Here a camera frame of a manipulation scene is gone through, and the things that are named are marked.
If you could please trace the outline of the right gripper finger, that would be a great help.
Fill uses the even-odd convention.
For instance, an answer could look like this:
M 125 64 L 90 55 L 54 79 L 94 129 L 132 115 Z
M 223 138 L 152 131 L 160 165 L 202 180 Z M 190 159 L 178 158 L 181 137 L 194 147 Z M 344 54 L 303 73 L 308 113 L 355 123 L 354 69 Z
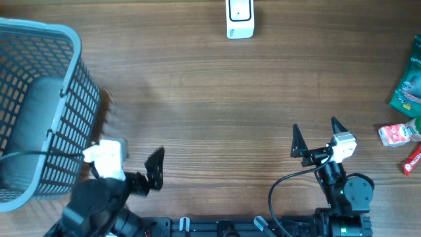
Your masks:
M 291 144 L 290 157 L 300 158 L 308 155 L 308 147 L 304 141 L 302 133 L 299 129 L 298 124 L 293 125 L 293 137 Z
M 332 130 L 334 134 L 339 134 L 343 132 L 347 132 L 348 129 L 346 129 L 336 117 L 331 118 L 331 124 L 332 124 Z

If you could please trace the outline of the pink tissue packet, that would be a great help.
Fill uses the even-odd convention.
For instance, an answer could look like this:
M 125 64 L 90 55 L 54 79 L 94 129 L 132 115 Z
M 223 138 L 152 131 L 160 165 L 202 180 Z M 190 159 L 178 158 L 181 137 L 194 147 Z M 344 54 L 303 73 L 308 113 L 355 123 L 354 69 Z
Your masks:
M 383 146 L 397 147 L 410 142 L 409 133 L 404 124 L 383 126 L 378 130 Z

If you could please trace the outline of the green 3M gloves packet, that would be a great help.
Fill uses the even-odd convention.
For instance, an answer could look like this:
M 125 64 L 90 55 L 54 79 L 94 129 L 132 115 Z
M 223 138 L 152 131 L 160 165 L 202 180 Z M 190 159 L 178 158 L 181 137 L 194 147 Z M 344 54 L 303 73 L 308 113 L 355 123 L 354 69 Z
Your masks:
M 417 34 L 399 85 L 389 105 L 404 115 L 420 116 L 420 34 Z

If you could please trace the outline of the green lid white jar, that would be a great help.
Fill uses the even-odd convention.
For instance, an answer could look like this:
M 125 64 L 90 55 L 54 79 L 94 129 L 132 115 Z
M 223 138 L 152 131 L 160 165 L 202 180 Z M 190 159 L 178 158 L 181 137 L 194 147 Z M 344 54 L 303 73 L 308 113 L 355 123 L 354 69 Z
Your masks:
M 405 124 L 410 139 L 414 142 L 421 140 L 421 118 L 416 117 Z

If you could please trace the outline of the red coffee stick sachet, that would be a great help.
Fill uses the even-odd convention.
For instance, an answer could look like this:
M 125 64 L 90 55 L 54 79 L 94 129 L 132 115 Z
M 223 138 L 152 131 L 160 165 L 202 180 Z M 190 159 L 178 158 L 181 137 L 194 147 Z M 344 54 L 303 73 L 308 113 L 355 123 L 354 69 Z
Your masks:
M 414 152 L 408 157 L 408 159 L 403 163 L 403 172 L 406 176 L 409 176 L 417 163 L 420 160 L 420 145 L 414 150 Z

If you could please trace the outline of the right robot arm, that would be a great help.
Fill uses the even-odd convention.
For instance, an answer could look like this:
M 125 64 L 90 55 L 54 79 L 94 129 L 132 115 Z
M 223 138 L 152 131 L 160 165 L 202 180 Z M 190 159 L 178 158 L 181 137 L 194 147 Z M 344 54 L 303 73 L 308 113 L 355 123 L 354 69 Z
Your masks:
M 301 158 L 303 167 L 314 166 L 331 215 L 353 216 L 370 212 L 374 182 L 360 174 L 347 174 L 343 162 L 357 148 L 357 138 L 336 117 L 331 118 L 333 136 L 324 147 L 309 149 L 297 124 L 293 125 L 291 156 Z

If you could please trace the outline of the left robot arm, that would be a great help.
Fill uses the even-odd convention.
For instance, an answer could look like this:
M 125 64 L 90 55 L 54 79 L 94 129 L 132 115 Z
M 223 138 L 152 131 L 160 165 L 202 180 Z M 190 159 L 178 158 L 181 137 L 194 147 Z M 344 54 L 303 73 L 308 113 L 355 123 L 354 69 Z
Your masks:
M 163 186 L 164 148 L 158 148 L 145 162 L 147 174 L 127 172 L 125 180 L 97 178 L 73 189 L 62 217 L 45 233 L 63 236 L 151 236 L 150 224 L 126 207 L 130 195 L 147 196 Z

